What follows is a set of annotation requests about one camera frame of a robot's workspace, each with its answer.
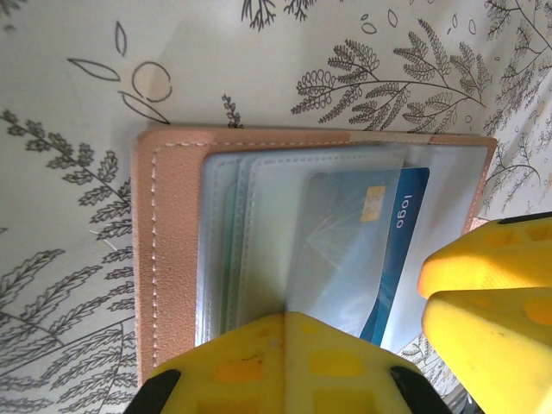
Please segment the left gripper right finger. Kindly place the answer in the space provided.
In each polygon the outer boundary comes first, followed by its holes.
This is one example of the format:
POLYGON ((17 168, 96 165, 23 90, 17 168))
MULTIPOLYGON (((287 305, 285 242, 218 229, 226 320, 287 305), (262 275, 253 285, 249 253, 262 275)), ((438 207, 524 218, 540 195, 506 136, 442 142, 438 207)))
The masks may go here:
POLYGON ((285 413, 437 413, 408 360, 297 312, 285 316, 285 413))

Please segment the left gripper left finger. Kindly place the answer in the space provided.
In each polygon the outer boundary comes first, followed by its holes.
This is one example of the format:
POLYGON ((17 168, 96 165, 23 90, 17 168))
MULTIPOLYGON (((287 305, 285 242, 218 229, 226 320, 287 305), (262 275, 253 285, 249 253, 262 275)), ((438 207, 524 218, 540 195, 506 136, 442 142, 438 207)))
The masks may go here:
POLYGON ((133 413, 282 413, 284 316, 263 317, 166 361, 133 413))

